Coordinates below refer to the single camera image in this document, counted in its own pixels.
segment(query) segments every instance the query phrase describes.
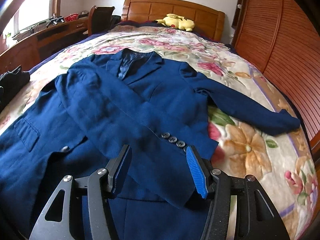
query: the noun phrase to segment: wooden desk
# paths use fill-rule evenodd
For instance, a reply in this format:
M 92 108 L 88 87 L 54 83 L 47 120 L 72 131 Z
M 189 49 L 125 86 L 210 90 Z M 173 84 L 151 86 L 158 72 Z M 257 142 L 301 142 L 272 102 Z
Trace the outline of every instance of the wooden desk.
M 19 41 L 0 55 L 0 74 L 21 65 L 30 70 L 54 53 L 86 38 L 88 18 L 49 27 Z

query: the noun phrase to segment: blue blazer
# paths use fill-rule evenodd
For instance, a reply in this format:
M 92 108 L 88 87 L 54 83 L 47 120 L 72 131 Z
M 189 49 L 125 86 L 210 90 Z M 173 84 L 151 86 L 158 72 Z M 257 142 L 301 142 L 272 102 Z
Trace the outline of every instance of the blue blazer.
M 63 176 L 88 176 L 129 144 L 129 173 L 111 202 L 120 238 L 199 238 L 207 206 L 188 206 L 195 186 L 184 150 L 162 134 L 210 159 L 218 143 L 208 137 L 208 101 L 271 135 L 300 126 L 185 62 L 129 49 L 92 55 L 47 84 L 0 137 L 0 208 L 28 236 Z

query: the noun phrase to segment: chair backrest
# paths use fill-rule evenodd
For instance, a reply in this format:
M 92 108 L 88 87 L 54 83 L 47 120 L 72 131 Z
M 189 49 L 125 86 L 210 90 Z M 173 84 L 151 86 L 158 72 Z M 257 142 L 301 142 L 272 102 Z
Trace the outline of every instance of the chair backrest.
M 111 17 L 114 9 L 115 7 L 92 6 L 88 19 L 89 36 L 110 28 Z

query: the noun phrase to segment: red basket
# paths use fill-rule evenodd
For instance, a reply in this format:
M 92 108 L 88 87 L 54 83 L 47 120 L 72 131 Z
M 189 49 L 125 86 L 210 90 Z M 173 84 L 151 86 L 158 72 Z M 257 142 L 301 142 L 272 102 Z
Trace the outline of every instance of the red basket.
M 65 17 L 65 21 L 66 22 L 71 22 L 74 21 L 76 19 L 78 19 L 79 15 L 77 13 L 69 15 L 68 17 Z

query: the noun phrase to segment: floral blanket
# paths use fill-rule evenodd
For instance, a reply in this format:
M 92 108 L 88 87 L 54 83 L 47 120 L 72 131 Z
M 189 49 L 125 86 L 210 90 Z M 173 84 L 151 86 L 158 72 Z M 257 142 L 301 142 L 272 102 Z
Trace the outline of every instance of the floral blanket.
M 208 78 L 233 88 L 271 111 L 286 109 L 283 96 L 248 61 L 222 43 L 164 27 L 117 26 L 111 32 L 64 50 L 31 75 L 31 80 L 0 114 L 0 134 L 35 101 L 40 90 L 78 60 L 91 54 L 114 54 L 124 48 L 156 51 L 161 57 L 188 62 Z M 208 106 L 208 132 L 219 146 L 211 158 L 227 174 L 253 174 L 275 204 L 291 239 L 309 225 L 318 194 L 314 164 L 302 129 L 276 137 L 262 133 Z M 231 198 L 228 239 L 233 239 L 236 197 Z

